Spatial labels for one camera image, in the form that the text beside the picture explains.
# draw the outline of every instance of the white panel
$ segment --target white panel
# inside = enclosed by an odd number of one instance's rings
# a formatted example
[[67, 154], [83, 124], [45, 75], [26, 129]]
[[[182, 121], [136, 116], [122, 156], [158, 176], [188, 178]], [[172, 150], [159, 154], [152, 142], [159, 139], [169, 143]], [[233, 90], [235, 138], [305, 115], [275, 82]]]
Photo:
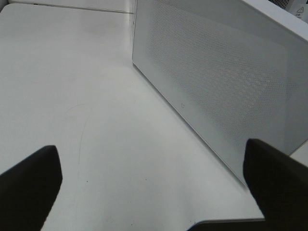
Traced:
[[134, 64], [241, 180], [247, 139], [287, 154], [307, 139], [307, 58], [241, 0], [138, 1]]

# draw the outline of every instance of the perforated metal grille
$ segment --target perforated metal grille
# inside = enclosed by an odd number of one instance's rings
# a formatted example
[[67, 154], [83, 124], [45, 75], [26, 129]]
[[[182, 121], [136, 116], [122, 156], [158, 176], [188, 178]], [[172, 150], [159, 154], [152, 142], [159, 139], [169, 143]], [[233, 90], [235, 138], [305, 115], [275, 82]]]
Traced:
[[149, 59], [244, 153], [296, 84], [224, 28], [162, 2], [149, 15]]
[[276, 4], [277, 6], [283, 9], [285, 9], [289, 3], [289, 0], [269, 0], [269, 1], [271, 1], [272, 3]]

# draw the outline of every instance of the white tabletop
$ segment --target white tabletop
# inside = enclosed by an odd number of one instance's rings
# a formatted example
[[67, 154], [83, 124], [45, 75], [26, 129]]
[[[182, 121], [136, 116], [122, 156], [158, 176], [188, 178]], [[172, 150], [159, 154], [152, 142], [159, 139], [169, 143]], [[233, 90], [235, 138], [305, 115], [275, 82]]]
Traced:
[[49, 6], [91, 8], [93, 10], [113, 10], [134, 12], [136, 0], [8, 0], [9, 3], [28, 3]]
[[63, 183], [44, 230], [179, 230], [262, 217], [249, 191], [131, 64], [129, 14], [0, 13], [0, 172], [47, 144]]

